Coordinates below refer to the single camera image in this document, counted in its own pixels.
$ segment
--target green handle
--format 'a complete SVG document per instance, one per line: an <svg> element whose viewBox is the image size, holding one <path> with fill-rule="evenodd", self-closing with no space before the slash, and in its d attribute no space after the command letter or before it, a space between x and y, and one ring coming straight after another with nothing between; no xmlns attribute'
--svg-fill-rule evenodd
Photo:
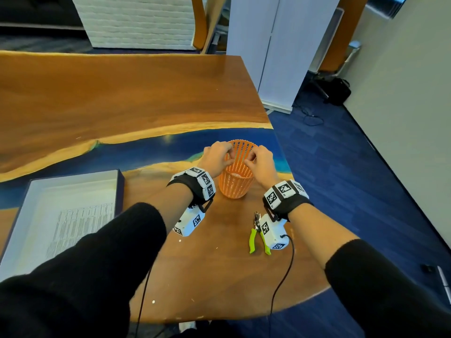
<svg viewBox="0 0 451 338"><path fill-rule="evenodd" d="M251 230L251 237L249 238L249 254L252 254L255 251L255 235L256 235L257 231L252 228Z"/></svg>
<svg viewBox="0 0 451 338"><path fill-rule="evenodd" d="M266 253L266 255L271 255L271 249L269 249L269 247L266 245L265 235L263 234L262 231L260 231L260 236L262 237L263 244L265 245L265 253Z"/></svg>

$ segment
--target person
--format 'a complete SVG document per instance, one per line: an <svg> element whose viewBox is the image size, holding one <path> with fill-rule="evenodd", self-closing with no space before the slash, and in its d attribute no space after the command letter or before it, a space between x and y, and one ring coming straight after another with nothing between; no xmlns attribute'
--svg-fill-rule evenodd
<svg viewBox="0 0 451 338"><path fill-rule="evenodd" d="M215 142L198 166L217 177L232 146ZM255 147L245 164L269 189L280 182L272 153ZM174 183L30 274L0 283L2 337L126 337L129 301L166 235L193 199ZM288 217L367 337L449 337L451 314L365 241L311 204Z"/></svg>

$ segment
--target white brick wall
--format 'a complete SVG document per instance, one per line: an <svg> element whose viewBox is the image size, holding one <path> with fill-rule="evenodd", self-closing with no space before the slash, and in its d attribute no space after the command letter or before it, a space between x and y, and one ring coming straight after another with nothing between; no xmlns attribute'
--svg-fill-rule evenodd
<svg viewBox="0 0 451 338"><path fill-rule="evenodd" d="M194 49L191 0L73 1L93 47Z"/></svg>

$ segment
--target floor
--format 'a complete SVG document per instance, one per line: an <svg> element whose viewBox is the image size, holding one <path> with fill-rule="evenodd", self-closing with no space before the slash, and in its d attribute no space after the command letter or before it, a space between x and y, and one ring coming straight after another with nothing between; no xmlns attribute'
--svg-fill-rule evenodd
<svg viewBox="0 0 451 338"><path fill-rule="evenodd" d="M87 39L0 35L0 50L31 52L129 53L96 50ZM343 107L323 104L304 91L291 115L269 118L295 179L314 204L367 240L403 272L447 304L436 274L420 265L440 265L451 280L451 255L416 208L389 168ZM301 109L320 116L304 118ZM267 337L268 318L230 322L245 337ZM142 325L141 337L153 337L160 325ZM160 337L169 337L174 328ZM274 313L273 337L363 337L332 290L287 310Z"/></svg>

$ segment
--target basket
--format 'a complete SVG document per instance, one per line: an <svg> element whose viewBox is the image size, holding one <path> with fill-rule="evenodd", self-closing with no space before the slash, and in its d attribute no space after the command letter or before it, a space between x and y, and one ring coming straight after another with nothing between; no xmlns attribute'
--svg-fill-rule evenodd
<svg viewBox="0 0 451 338"><path fill-rule="evenodd" d="M244 164L252 148L256 146L246 140L229 141L236 152L235 162L226 167L219 176L219 189L228 198L237 199L244 196L251 187L254 175Z"/></svg>

